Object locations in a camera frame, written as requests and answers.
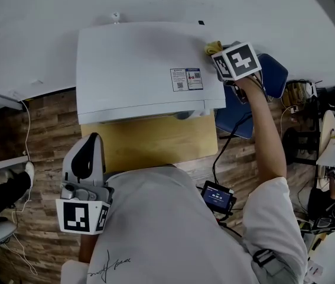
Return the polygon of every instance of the printer lid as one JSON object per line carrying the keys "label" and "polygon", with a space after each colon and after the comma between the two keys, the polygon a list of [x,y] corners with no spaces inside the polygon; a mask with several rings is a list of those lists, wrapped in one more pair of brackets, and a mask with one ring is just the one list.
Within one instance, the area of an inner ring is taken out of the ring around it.
{"label": "printer lid", "polygon": [[205,25],[174,22],[120,23],[81,30],[76,69],[78,114],[172,102],[225,101],[223,85],[204,53],[205,45],[213,40]]}

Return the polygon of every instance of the hand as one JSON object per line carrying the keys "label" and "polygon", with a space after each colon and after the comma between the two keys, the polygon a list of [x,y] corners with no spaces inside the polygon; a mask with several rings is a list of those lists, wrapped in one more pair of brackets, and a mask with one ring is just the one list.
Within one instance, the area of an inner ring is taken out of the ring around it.
{"label": "hand", "polygon": [[[259,75],[259,73],[255,73],[255,76],[257,76],[259,79],[261,78],[261,76]],[[262,94],[264,96],[263,91],[260,89],[260,87],[256,84],[258,83],[258,81],[256,81],[255,78],[253,78],[252,76],[247,76],[244,77],[242,79],[239,79],[237,81],[234,81],[234,83],[241,89],[243,89],[248,98],[253,97],[253,96],[258,96],[260,94]]]}

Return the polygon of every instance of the device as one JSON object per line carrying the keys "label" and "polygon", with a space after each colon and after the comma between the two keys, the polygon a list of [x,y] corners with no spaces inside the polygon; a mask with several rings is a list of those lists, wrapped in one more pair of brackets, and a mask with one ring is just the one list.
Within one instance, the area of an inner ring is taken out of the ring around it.
{"label": "device", "polygon": [[61,231],[100,234],[114,189],[104,181],[103,142],[97,133],[79,140],[63,160],[60,199],[56,199]]}
{"label": "device", "polygon": [[187,111],[199,111],[190,113],[199,117],[226,107],[223,85],[204,52],[213,39],[206,25],[178,22],[81,30],[76,66],[79,124]]}
{"label": "device", "polygon": [[262,70],[250,42],[235,42],[230,47],[212,55],[222,80],[235,81]]}
{"label": "device", "polygon": [[204,202],[212,212],[229,215],[235,202],[234,191],[211,181],[206,181],[201,191]]}

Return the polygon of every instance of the small screen device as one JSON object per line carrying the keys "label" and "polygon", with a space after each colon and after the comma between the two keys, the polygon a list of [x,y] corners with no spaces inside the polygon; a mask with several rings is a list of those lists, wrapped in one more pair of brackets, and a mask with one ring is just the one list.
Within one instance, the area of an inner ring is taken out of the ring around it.
{"label": "small screen device", "polygon": [[204,202],[212,210],[228,214],[232,206],[234,191],[211,181],[206,181],[201,191]]}

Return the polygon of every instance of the cable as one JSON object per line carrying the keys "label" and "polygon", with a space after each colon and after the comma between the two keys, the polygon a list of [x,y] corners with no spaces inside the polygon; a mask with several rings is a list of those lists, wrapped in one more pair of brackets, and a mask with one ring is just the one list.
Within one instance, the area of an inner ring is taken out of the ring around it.
{"label": "cable", "polygon": [[0,242],[0,245],[2,244],[7,244],[11,239],[11,236],[9,236],[6,240],[4,240],[3,242]]}
{"label": "cable", "polygon": [[11,249],[8,248],[8,246],[6,244],[4,244],[4,246],[11,252],[11,253],[14,253],[14,254],[17,254],[20,259],[22,259],[25,264],[28,265],[28,267],[30,268],[30,271],[33,275],[37,276],[37,271],[36,269],[33,267],[33,265],[27,260],[27,258],[25,257],[25,249],[24,249],[24,246],[20,243],[20,241],[18,240],[17,236],[15,234],[13,234],[13,236],[15,237],[15,239],[17,240],[17,242],[19,242],[20,246],[23,248],[23,257],[20,256],[20,254],[18,254],[16,251],[13,251]]}
{"label": "cable", "polygon": [[227,226],[225,223],[221,223],[221,224],[219,224],[219,225],[222,226],[222,227],[225,227],[226,229],[228,229],[228,230],[230,230],[231,232],[235,233],[238,237],[242,238],[242,236],[241,236],[239,233],[237,233],[235,230],[231,229],[231,228],[230,228],[229,226]]}
{"label": "cable", "polygon": [[213,162],[213,166],[212,166],[212,172],[213,172],[213,177],[214,177],[214,182],[215,184],[219,184],[219,181],[217,180],[217,176],[216,176],[216,162],[218,161],[218,159],[220,158],[220,156],[223,154],[223,152],[225,151],[227,145],[229,144],[230,140],[233,138],[235,132],[238,129],[238,126],[240,126],[241,124],[243,124],[244,122],[246,122],[248,119],[252,118],[252,115],[247,116],[245,119],[243,119],[245,117],[245,115],[250,114],[251,112],[246,112],[243,114],[242,118],[235,124],[232,133],[230,134],[230,136],[228,137],[225,145],[223,146],[220,154],[217,156],[216,160]]}
{"label": "cable", "polygon": [[25,149],[27,151],[28,160],[31,161],[30,152],[28,151],[28,146],[27,146],[28,136],[31,130],[31,115],[30,115],[30,111],[28,110],[26,104],[22,100],[20,100],[20,102],[24,105],[25,109],[27,110],[27,114],[28,114],[28,131],[27,131],[27,136],[25,138]]}
{"label": "cable", "polygon": [[303,191],[303,189],[305,188],[305,186],[307,186],[308,185],[308,183],[309,183],[309,181],[307,182],[307,183],[305,183],[305,185],[297,192],[297,199],[298,199],[298,203],[300,203],[300,205],[301,205],[301,208],[307,213],[307,214],[309,214],[308,213],[308,211],[303,207],[303,205],[302,205],[302,203],[301,203],[301,201],[300,201],[300,192],[301,191]]}
{"label": "cable", "polygon": [[267,102],[268,102],[268,95],[266,93],[266,90],[263,88],[263,84],[262,82],[259,80],[259,78],[255,75],[253,75],[253,77],[257,80],[255,81],[254,79],[252,79],[250,76],[246,76],[246,78],[248,78],[249,80],[251,80],[257,87],[260,88],[260,90],[263,92],[264,97],[266,98]]}
{"label": "cable", "polygon": [[[28,131],[27,131],[27,136],[25,138],[25,150],[27,151],[27,155],[28,155],[28,159],[29,161],[31,161],[31,156],[30,156],[30,152],[28,150],[28,136],[30,134],[30,130],[31,130],[31,115],[30,115],[30,111],[28,110],[26,104],[23,102],[23,100],[19,100],[23,106],[25,107],[25,110],[27,111],[27,114],[28,114]],[[25,209],[25,206],[26,204],[30,201],[30,198],[31,198],[31,192],[32,192],[32,187],[30,189],[30,192],[28,193],[28,199],[24,202],[24,206],[23,206],[23,209],[19,212],[24,212],[24,209]],[[18,211],[17,211],[17,208],[16,208],[16,205],[15,205],[15,209],[11,212],[11,217],[12,217],[12,221],[15,223],[15,219],[14,219],[14,213],[16,215],[16,226],[18,227]],[[18,240],[17,236],[15,234],[13,234],[13,236],[15,237],[15,239],[17,240],[17,242],[20,244],[20,246],[23,248],[23,257],[20,256],[20,254],[18,254],[16,251],[12,251],[11,249],[8,248],[8,246],[5,244],[4,246],[11,252],[17,254],[30,268],[30,271],[32,274],[36,275],[37,276],[37,271],[36,269],[32,266],[32,264],[27,260],[27,258],[25,257],[25,248],[24,246],[20,243],[20,241]]]}
{"label": "cable", "polygon": [[283,115],[285,114],[285,112],[286,112],[287,110],[289,110],[289,109],[292,108],[292,107],[297,107],[297,108],[298,108],[297,105],[292,105],[292,106],[286,107],[285,111],[281,114],[281,117],[280,117],[280,140],[281,140],[281,138],[282,138],[282,136],[283,136],[283,127],[282,127]]}

